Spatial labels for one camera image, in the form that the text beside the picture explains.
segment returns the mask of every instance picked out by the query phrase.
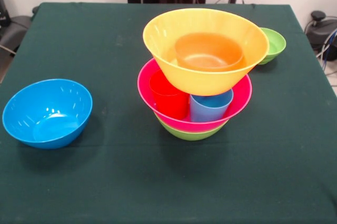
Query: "plastic cup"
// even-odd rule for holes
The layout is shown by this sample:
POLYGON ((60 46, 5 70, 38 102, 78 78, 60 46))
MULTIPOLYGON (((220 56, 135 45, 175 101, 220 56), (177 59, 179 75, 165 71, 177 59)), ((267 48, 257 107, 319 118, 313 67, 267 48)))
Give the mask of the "plastic cup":
POLYGON ((233 97, 232 89, 215 96, 190 95, 191 121, 208 122, 221 119, 233 97))
POLYGON ((189 94, 178 90, 165 77, 163 71, 158 70, 150 78, 150 89, 158 111, 181 120, 189 111, 189 94))

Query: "green bowl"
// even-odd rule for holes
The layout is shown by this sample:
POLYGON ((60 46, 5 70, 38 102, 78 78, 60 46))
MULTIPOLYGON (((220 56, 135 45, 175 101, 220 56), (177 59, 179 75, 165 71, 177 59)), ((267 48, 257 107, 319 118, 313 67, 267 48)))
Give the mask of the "green bowl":
POLYGON ((227 123, 227 121, 225 121, 222 125, 218 126, 217 128, 211 130, 211 131, 206 131, 206 132, 201 132, 201 133, 191 133, 191 132, 185 132, 185 131, 180 131, 177 130, 169 125, 167 125, 164 121, 162 121, 157 115, 156 115, 157 119, 159 120, 160 124, 166 129, 168 130, 169 133, 173 134, 174 136, 185 140, 185 141, 198 141, 198 140, 203 140, 206 139, 207 137, 210 137, 211 135, 215 134, 217 131, 219 131, 224 124, 227 123))
POLYGON ((269 51, 267 56, 259 63, 259 65, 266 64, 275 59, 286 47, 285 38, 278 32, 261 27, 261 30, 267 35, 269 40, 269 51))

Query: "plastic bowl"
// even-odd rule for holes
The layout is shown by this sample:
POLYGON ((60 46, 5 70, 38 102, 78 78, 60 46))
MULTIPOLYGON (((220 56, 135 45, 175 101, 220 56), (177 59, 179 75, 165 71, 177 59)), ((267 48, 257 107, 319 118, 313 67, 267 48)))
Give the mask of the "plastic bowl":
POLYGON ((215 134, 217 131, 219 131, 224 126, 224 124, 226 124, 226 122, 227 122, 227 121, 225 121, 222 125, 218 126, 217 128, 215 128, 213 130, 209 130, 209 131, 206 131, 206 132, 200 132, 200 133, 192 133, 192 132, 185 132, 185 131, 175 129, 175 128, 167 125, 158 116, 157 116, 157 118, 158 118, 160 124, 166 130, 168 130, 169 133, 171 133, 172 135, 176 136, 177 138, 185 140, 185 141, 198 141, 198 140, 206 139, 207 137, 210 137, 213 134, 215 134))
POLYGON ((151 75, 158 69, 159 66, 154 59, 149 60, 143 66, 138 75, 138 91, 148 107, 150 107, 163 122, 177 130, 186 132, 206 132, 213 130, 241 112, 248 104, 252 95, 252 83, 248 75, 246 75, 233 87, 233 101, 226 110, 222 119, 210 122, 191 122, 190 117, 187 116, 184 120, 177 120, 159 112, 156 109, 148 81, 151 75))
POLYGON ((252 22, 224 11, 204 8, 178 9, 152 19, 144 28, 143 39, 167 79, 179 90, 200 96, 218 95, 231 89, 269 50, 264 32, 252 22), (190 33, 224 35, 239 43, 244 58, 240 69, 204 72, 178 66, 176 41, 190 33))
POLYGON ((178 66, 190 70, 221 72, 240 69, 240 45, 222 35, 192 33, 175 43, 178 66))
POLYGON ((24 144, 56 149, 70 144, 85 128, 93 100, 81 84, 51 79, 31 84, 6 104, 3 125, 24 144))
POLYGON ((269 51, 267 56, 259 63, 259 65, 266 64, 275 59, 283 52, 286 47, 285 38, 278 32, 261 27, 261 30, 267 35, 269 40, 269 51))

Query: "cup rim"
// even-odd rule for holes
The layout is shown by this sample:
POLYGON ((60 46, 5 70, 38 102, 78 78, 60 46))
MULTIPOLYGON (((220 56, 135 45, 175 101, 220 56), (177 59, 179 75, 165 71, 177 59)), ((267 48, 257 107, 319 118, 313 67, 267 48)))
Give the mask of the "cup rim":
POLYGON ((212 110, 212 109, 221 109, 221 108, 224 108, 224 107, 230 105, 230 104, 232 103, 232 101, 233 101, 233 98, 234 98, 234 92, 233 92, 232 89, 230 89, 230 90, 228 90, 228 91, 230 91, 231 94, 232 94, 231 99, 230 99, 225 105, 218 106, 218 107, 210 107, 210 106, 206 106, 206 105, 204 105, 204 104, 201 104, 200 102, 198 102, 198 101, 194 98, 194 96, 197 96, 197 95, 192 95, 192 94, 190 94, 190 97, 191 97, 191 98, 192 98, 198 105, 200 105, 200 106, 202 106, 202 107, 204 107, 204 108, 208 108, 208 109, 211 109, 211 110, 212 110))
POLYGON ((161 69, 159 69, 159 70, 157 70, 156 72, 154 72, 153 75, 152 75, 152 76, 150 77, 150 79, 148 80, 148 85, 149 85, 151 91, 153 91, 154 93, 156 93, 156 94, 159 95, 159 96, 178 96, 178 95, 186 94, 185 92, 183 92, 183 91, 177 89, 177 88, 176 88, 172 83, 170 83, 170 82, 169 82, 170 85, 172 85, 173 87, 176 88, 176 90, 178 90, 177 93, 166 95, 166 94, 159 93, 158 91, 155 91, 155 90, 152 88, 152 86, 151 86, 151 80, 152 80, 152 77, 154 76, 154 74, 156 74, 156 73, 158 73, 158 72, 160 72, 160 71, 164 74, 164 72, 163 72, 161 69))

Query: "bowl rim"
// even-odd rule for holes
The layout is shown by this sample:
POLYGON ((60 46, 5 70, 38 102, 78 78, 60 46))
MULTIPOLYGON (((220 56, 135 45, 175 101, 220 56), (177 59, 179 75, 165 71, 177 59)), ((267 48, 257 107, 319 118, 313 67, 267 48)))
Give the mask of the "bowl rim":
POLYGON ((19 90, 18 92, 16 92, 11 98, 10 100, 7 102, 7 104, 5 105, 5 108, 3 110, 3 113, 2 113, 2 121, 3 121, 3 126, 5 128, 5 130, 7 131, 7 133, 12 136, 13 138, 19 140, 19 141, 22 141, 22 142, 28 142, 28 143, 36 143, 36 144, 39 144, 39 143, 46 143, 46 142, 52 142, 52 141, 57 141, 59 139, 62 139, 64 138, 65 136, 67 135, 70 135, 71 133, 75 132, 78 128, 80 128, 89 118, 90 114, 91 114, 91 111, 92 111, 92 108, 93 108, 93 98, 90 94, 90 91, 82 84, 76 82, 76 81, 73 81, 73 80, 69 80, 69 79, 61 79, 61 78, 56 78, 56 79, 46 79, 46 80, 41 80, 41 81, 38 81, 38 82, 35 82, 35 83, 32 83, 30 85, 27 85, 25 86, 24 88, 22 88, 21 90, 19 90), (38 85, 38 84, 41 84, 41 83, 44 83, 44 82, 50 82, 50 81, 65 81, 65 82, 72 82, 72 83, 75 83, 77 85, 79 85, 80 87, 82 87, 86 93, 89 95, 89 98, 90 98, 90 109, 89 109, 89 113, 86 115, 85 119, 83 120, 83 122, 76 128, 74 129, 73 131, 71 131, 70 133, 64 135, 64 136, 61 136, 61 137, 57 137, 57 138, 54 138, 54 139, 50 139, 50 140, 46 140, 46 141, 27 141, 27 140, 24 140, 24 139, 21 139, 21 138, 18 138, 16 136, 14 136, 10 130, 8 130, 7 128, 7 125, 5 123, 5 113, 8 109, 8 106, 9 106, 9 103, 11 102, 12 99, 14 99, 17 95, 19 95, 21 92, 23 92, 24 90, 26 90, 27 88, 30 88, 34 85, 38 85))
POLYGON ((276 57, 276 56, 278 56, 280 53, 282 53, 283 50, 284 50, 285 47, 286 47, 286 39, 283 37, 283 35, 282 35, 281 33, 277 32, 277 31, 273 30, 273 29, 270 29, 270 28, 260 27, 260 29, 264 32, 265 35, 266 35, 265 31, 275 33, 275 34, 276 34, 277 36, 279 36, 279 37, 281 38, 281 40, 283 41, 283 46, 282 46, 282 48, 281 48, 280 50, 278 50, 278 51, 275 52, 275 53, 269 53, 269 52, 267 52, 266 57, 267 57, 267 56, 274 56, 274 57, 276 57))
POLYGON ((177 69, 180 69, 180 70, 185 70, 185 71, 189 71, 189 72, 193 72, 193 73, 198 73, 198 74, 206 74, 206 75, 222 75, 222 74, 232 74, 232 73, 236 73, 236 72, 240 72, 240 71, 245 71, 245 70, 248 70, 248 69, 251 69, 253 68, 254 66, 256 66, 257 64, 259 64, 265 57, 266 55, 268 54, 268 51, 269 51, 269 39, 267 37, 267 35, 261 30, 260 27, 258 27, 256 24, 254 24, 253 22, 247 20, 246 18, 244 17, 241 17, 239 15, 236 15, 236 14, 233 14, 233 13, 230 13, 230 12, 226 12, 226 11, 221 11, 219 9, 210 9, 210 8, 182 8, 182 9, 175 9, 175 10, 172 10, 172 11, 168 11, 168 12, 164 12, 160 15, 157 15, 155 16, 154 18, 152 18, 144 27, 144 30, 143 30, 143 42, 146 46, 146 48, 151 52, 151 54, 153 55, 153 57, 155 57, 156 59, 162 61, 163 63, 166 63, 168 65, 171 65, 177 69), (162 59, 161 57, 157 56, 156 54, 153 53, 153 51, 151 51, 149 49, 149 46, 148 46, 148 41, 147 39, 145 38, 145 33, 147 31, 147 29, 149 28, 149 25, 156 21, 158 18, 162 17, 163 15, 165 14, 169 14, 169 13, 172 13, 172 12, 178 12, 178 11, 210 11, 210 12, 221 12, 222 14, 225 14, 225 15, 231 15, 231 16, 234 16, 234 17, 237 17, 237 18, 240 18, 241 20, 255 26, 259 31, 261 31, 261 34, 265 37, 265 39, 267 40, 267 46, 266 46, 266 50, 264 52, 264 56, 261 57, 259 60, 257 60, 256 62, 254 62, 253 64, 250 64, 246 67, 243 67, 241 69, 237 69, 237 70, 229 70, 229 71, 219 71, 219 72, 212 72, 212 71, 198 71, 198 70, 192 70, 192 69, 187 69, 185 67, 181 67, 181 66, 178 66, 178 65, 175 65, 171 62, 168 62, 164 59, 162 59))
POLYGON ((152 108, 152 106, 148 103, 148 101, 144 98, 144 96, 142 95, 142 93, 140 92, 140 76, 141 74, 143 73, 143 71, 146 69, 147 65, 150 64, 150 63, 157 63, 157 61, 154 59, 154 58, 151 58, 147 63, 145 63, 145 65, 142 67, 142 69, 140 70, 139 74, 138 74, 138 78, 137 78, 137 87, 138 87, 138 92, 142 98, 142 100, 145 102, 145 104, 152 110, 154 111, 155 113, 158 113, 160 114, 161 116, 167 118, 167 119, 170 119, 170 120, 173 120, 173 121, 176 121, 176 122, 179 122, 179 123, 185 123, 185 124, 193 124, 193 125, 206 125, 206 124, 210 124, 210 123, 220 123, 222 121, 225 121, 225 120, 229 120, 230 118, 236 116, 237 114, 239 114, 246 106, 247 104, 249 103, 251 97, 252 97, 252 93, 253 93, 253 86, 252 86, 252 81, 250 79, 250 77, 248 76, 248 74, 246 74, 244 77, 247 78, 248 80, 248 84, 249 84, 249 95, 248 95, 248 98, 247 98, 247 101, 243 104, 243 106, 237 110, 237 112, 233 113, 231 116, 227 116, 225 118, 222 118, 222 119, 219 119, 219 120, 215 120, 215 121, 208 121, 208 122, 192 122, 192 121, 183 121, 183 120, 178 120, 178 119, 175 119, 175 118, 172 118, 170 116, 167 116, 163 113, 161 113, 160 111, 158 111, 157 109, 155 108, 152 108))
POLYGON ((168 125, 167 123, 165 123, 157 114, 154 113, 154 115, 157 117, 157 119, 160 121, 160 123, 163 123, 166 127, 174 130, 175 132, 185 133, 185 134, 192 134, 192 135, 200 135, 200 134, 205 134, 205 133, 212 133, 213 131, 215 131, 217 129, 220 129, 221 127, 223 127, 228 122, 228 120, 229 120, 229 119, 225 120, 221 125, 217 126, 216 128, 213 128, 211 130, 208 130, 208 131, 204 131, 204 132, 188 132, 188 131, 182 131, 182 130, 176 129, 176 128, 168 125))

